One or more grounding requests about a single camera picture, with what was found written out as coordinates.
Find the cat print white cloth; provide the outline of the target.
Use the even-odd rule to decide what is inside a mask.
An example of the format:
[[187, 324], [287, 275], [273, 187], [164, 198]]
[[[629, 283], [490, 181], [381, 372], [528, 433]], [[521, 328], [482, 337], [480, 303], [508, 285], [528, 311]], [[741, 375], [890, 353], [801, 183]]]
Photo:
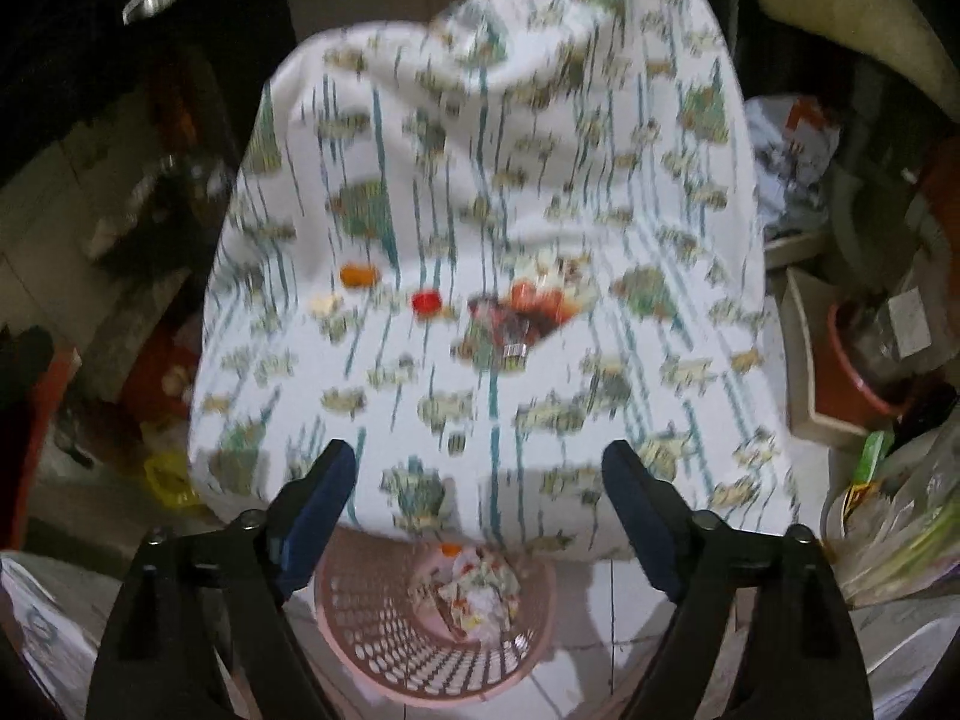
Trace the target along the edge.
[[[523, 372], [477, 371], [469, 299], [506, 302], [553, 259], [583, 262], [594, 307]], [[343, 288], [347, 263], [381, 281]], [[413, 313], [421, 289], [436, 316]], [[331, 293], [342, 309], [314, 319]], [[626, 538], [601, 456], [626, 440], [693, 509], [779, 533], [794, 483], [763, 293], [754, 155], [706, 0], [462, 0], [431, 25], [324, 32], [260, 99], [206, 288], [190, 479], [233, 518], [340, 439], [348, 527], [604, 559]]]

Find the white plastic bag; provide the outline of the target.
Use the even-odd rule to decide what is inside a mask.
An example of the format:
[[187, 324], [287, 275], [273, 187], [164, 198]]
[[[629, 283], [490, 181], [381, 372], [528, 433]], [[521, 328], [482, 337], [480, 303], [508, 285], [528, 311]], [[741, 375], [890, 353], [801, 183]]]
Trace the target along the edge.
[[828, 221], [823, 179], [841, 127], [811, 96], [758, 96], [745, 103], [745, 115], [765, 239], [822, 229]]

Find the red foil wrapper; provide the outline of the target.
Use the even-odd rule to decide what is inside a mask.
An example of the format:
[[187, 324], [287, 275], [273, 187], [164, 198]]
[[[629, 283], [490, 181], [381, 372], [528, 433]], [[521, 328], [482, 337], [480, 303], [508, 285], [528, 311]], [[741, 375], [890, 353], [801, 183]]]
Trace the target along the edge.
[[469, 323], [459, 355], [477, 371], [523, 372], [530, 350], [555, 332], [558, 322], [539, 309], [514, 309], [493, 296], [467, 302]]

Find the terracotta flower pot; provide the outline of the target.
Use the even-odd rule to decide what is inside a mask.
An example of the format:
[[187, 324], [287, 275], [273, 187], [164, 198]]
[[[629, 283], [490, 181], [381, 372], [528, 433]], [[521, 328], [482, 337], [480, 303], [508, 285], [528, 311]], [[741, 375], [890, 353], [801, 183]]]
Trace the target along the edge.
[[835, 301], [828, 307], [825, 335], [814, 343], [815, 409], [828, 418], [878, 431], [908, 411], [923, 379], [900, 372], [880, 374], [871, 356], [854, 344], [857, 314], [853, 301]]

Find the red bowl with eggs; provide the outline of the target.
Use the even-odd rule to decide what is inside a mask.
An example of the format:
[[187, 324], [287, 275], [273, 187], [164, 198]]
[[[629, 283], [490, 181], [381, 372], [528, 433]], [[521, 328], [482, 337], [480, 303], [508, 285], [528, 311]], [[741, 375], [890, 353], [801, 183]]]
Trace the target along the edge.
[[138, 422], [187, 419], [197, 369], [197, 353], [178, 343], [174, 333], [156, 330], [133, 363], [119, 403]]

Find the orange peel piece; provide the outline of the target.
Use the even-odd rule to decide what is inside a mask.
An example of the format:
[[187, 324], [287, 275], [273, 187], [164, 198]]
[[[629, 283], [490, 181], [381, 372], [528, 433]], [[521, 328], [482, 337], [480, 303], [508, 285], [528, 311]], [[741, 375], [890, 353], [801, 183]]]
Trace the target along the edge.
[[369, 263], [347, 263], [338, 272], [343, 288], [373, 289], [381, 281], [381, 271]]

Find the red snack wrapper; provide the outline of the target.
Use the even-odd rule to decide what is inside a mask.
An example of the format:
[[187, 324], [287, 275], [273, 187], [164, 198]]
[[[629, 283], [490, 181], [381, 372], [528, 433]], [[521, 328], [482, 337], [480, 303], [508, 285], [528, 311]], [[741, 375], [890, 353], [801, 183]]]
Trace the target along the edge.
[[506, 293], [511, 309], [551, 327], [565, 325], [594, 307], [599, 288], [578, 259], [534, 260], [517, 271]]

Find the red bottle cap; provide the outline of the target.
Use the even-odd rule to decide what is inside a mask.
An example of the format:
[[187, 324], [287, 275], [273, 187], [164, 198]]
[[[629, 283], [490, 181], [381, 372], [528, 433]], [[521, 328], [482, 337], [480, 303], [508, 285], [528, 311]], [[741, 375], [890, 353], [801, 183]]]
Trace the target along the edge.
[[436, 289], [421, 289], [410, 298], [413, 313], [420, 319], [436, 316], [443, 310], [443, 298]]

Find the yellow plastic bag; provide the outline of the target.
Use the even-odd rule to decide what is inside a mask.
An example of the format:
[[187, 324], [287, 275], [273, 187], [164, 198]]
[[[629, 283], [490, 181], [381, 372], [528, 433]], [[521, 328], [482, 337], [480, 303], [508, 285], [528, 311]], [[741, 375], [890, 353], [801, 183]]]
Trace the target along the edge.
[[149, 447], [143, 462], [146, 483], [166, 509], [185, 511], [202, 504], [189, 473], [187, 452], [180, 445]]

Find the pink plastic trash basket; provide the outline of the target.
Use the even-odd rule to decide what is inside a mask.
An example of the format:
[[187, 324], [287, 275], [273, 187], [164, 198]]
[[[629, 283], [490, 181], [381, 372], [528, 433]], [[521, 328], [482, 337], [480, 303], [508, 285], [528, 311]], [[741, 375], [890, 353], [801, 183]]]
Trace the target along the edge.
[[453, 562], [439, 544], [338, 528], [316, 571], [317, 625], [355, 678], [405, 706], [452, 709], [493, 699], [539, 665], [555, 626], [555, 567], [506, 557], [519, 610], [498, 642], [482, 644], [460, 639], [438, 610], [413, 600], [418, 580]]

